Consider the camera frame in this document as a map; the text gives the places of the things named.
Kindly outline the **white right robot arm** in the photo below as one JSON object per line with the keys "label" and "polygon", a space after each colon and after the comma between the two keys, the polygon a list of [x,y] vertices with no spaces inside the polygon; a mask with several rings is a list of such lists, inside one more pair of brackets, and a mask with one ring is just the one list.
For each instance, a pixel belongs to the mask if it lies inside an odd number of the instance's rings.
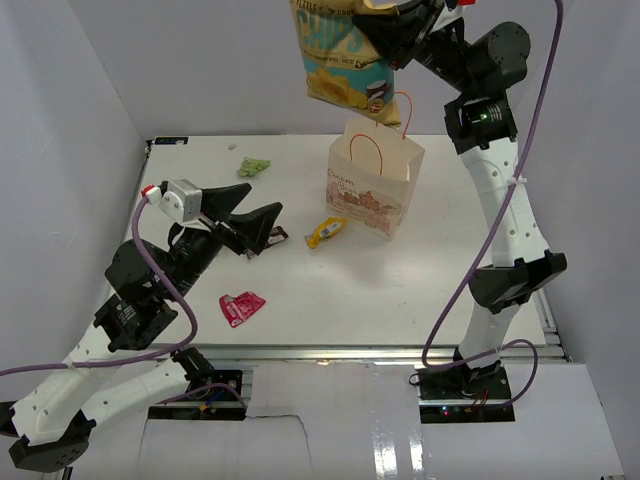
{"label": "white right robot arm", "polygon": [[[465,38],[464,1],[408,1],[389,15],[357,14],[353,24],[394,70],[417,62],[455,89],[444,107],[447,135],[470,175],[489,232],[461,286],[474,299],[450,369],[453,390],[472,399],[500,368],[510,324],[531,295],[567,268],[535,219],[522,176],[526,148],[508,91],[528,73],[528,32],[508,21]],[[489,255],[489,265],[482,257]]]}

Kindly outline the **yellow chips bag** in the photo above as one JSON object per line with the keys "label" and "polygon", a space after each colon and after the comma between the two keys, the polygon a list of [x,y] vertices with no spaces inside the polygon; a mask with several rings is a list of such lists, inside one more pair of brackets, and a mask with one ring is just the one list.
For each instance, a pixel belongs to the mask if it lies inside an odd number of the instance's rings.
{"label": "yellow chips bag", "polygon": [[398,127],[401,117],[394,99],[394,72],[353,23],[353,17],[360,14],[396,16],[397,3],[295,0],[289,8],[307,95]]}

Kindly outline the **light green snack packet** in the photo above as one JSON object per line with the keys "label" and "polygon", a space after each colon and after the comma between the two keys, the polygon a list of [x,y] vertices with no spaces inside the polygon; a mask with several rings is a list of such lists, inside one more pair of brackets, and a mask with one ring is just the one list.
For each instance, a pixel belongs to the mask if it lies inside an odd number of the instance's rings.
{"label": "light green snack packet", "polygon": [[270,160],[245,157],[237,170],[240,178],[251,178],[259,175],[271,165]]}

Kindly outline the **red candy packet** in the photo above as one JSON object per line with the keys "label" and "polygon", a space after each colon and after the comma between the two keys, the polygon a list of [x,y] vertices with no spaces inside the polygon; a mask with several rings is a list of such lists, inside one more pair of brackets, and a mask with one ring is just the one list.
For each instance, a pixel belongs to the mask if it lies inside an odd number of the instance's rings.
{"label": "red candy packet", "polygon": [[237,328],[245,323],[265,304],[265,299],[250,291],[236,297],[223,295],[219,298],[220,309],[231,328]]}

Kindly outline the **yellow snack bar wrapper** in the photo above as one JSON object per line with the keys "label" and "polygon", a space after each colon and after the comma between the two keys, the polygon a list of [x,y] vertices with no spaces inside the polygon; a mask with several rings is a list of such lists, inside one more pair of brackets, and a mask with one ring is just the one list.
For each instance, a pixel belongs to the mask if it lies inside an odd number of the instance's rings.
{"label": "yellow snack bar wrapper", "polygon": [[317,248],[322,242],[329,240],[339,233],[348,223],[346,218],[329,217],[312,233],[305,236],[305,242],[310,249]]}

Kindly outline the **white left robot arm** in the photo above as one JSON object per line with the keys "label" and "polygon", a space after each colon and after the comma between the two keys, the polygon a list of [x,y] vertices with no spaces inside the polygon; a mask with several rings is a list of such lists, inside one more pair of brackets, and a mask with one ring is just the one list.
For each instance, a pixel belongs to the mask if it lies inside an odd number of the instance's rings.
{"label": "white left robot arm", "polygon": [[111,296],[65,359],[43,365],[38,386],[1,406],[15,468],[58,472],[99,432],[132,414],[225,387],[189,339],[162,349],[154,342],[179,315],[194,317],[187,293],[221,250],[264,250],[282,205],[238,213],[250,189],[247,183],[203,189],[186,180],[143,189],[131,237],[105,272]]}

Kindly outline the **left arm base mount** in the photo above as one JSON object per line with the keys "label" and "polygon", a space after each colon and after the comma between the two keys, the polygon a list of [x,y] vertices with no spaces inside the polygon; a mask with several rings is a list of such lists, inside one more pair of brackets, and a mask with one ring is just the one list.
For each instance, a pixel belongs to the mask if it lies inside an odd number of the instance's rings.
{"label": "left arm base mount", "polygon": [[174,402],[161,403],[148,409],[148,420],[181,421],[243,421],[246,408],[236,395],[249,403],[252,386],[250,370],[223,369],[210,383],[220,383],[218,387],[208,387],[204,380],[192,382],[187,388],[188,395]]}

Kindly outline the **brown chocolate bar wrapper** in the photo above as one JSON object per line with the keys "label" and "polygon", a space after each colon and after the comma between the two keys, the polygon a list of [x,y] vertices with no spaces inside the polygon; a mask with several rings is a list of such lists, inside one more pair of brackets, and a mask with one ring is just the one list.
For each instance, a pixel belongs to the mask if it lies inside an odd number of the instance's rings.
{"label": "brown chocolate bar wrapper", "polygon": [[275,226],[271,229],[263,249],[269,249],[274,245],[286,241],[288,238],[289,234],[284,230],[282,226]]}

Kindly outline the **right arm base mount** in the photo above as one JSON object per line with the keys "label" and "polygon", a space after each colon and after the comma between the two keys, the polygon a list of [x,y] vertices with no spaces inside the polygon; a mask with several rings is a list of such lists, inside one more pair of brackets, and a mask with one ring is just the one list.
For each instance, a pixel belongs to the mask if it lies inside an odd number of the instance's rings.
{"label": "right arm base mount", "polygon": [[409,376],[408,382],[417,389],[423,425],[512,423],[516,420],[513,406],[503,406],[512,396],[503,366],[495,374],[471,382],[465,381],[458,368],[431,373],[420,369]]}

